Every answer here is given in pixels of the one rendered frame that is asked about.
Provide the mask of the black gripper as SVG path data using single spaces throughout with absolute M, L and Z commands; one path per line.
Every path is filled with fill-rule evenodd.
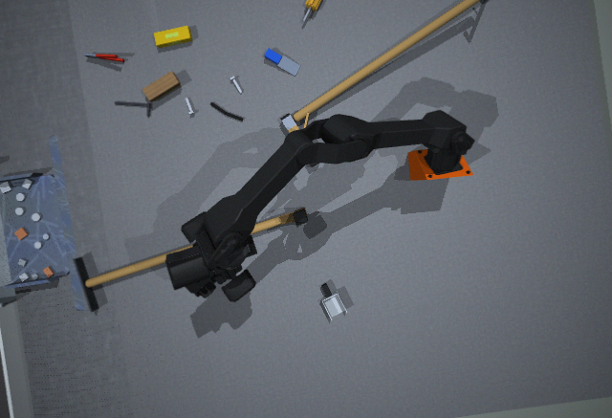
M 207 212 L 204 211 L 182 225 L 181 231 L 190 243 L 196 240 L 193 234 L 203 222 L 206 213 Z M 246 269 L 239 276 L 236 276 L 237 273 L 242 270 L 242 265 L 231 270 L 220 270 L 216 267 L 213 269 L 217 272 L 217 274 L 221 273 L 218 277 L 215 277 L 215 280 L 218 284 L 222 284 L 226 280 L 231 279 L 231 282 L 222 287 L 222 290 L 229 299 L 229 301 L 237 301 L 255 287 L 256 282 L 251 276 L 248 269 Z

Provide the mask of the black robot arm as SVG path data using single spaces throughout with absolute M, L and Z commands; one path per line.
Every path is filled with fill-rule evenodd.
M 475 143 L 466 132 L 466 125 L 441 110 L 410 121 L 368 122 L 336 114 L 290 132 L 237 193 L 207 211 L 193 234 L 197 246 L 166 256 L 174 289 L 186 286 L 197 297 L 208 297 L 221 274 L 213 268 L 235 269 L 257 254 L 250 234 L 258 214 L 305 165 L 350 163 L 366 158 L 373 149 L 422 144 L 428 148 L 424 159 L 434 174 L 446 174 L 463 169 L 461 155 Z M 324 143 L 312 142 L 320 138 Z

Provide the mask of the long scraper with wooden handle and black blade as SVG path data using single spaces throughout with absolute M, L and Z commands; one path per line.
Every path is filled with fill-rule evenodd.
M 308 212 L 305 207 L 296 209 L 295 212 L 290 212 L 290 213 L 257 223 L 255 224 L 254 230 L 251 232 L 251 234 L 254 234 L 260 231 L 264 231 L 264 230 L 267 230 L 267 229 L 270 229 L 270 228 L 273 228 L 279 225 L 292 223 L 292 222 L 295 222 L 296 225 L 300 225 L 300 224 L 308 222 Z M 168 254 L 169 253 L 165 253 L 165 254 L 162 254 L 162 255 L 159 255 L 153 258 L 149 258 L 144 261 L 116 269 L 114 271 L 99 275 L 91 279 L 89 279 L 89 276 L 87 274 L 86 267 L 85 267 L 82 256 L 74 258 L 73 260 L 74 260 L 74 264 L 76 267 L 76 272 L 77 272 L 83 293 L 85 295 L 90 313 L 98 309 L 98 302 L 97 302 L 97 299 L 95 297 L 92 287 L 98 286 L 103 283 L 110 282 L 110 280 L 113 280 L 113 279 L 116 279 L 116 278 L 119 278 L 125 275 L 130 275 L 135 272 L 163 264 L 165 263 L 166 256 Z

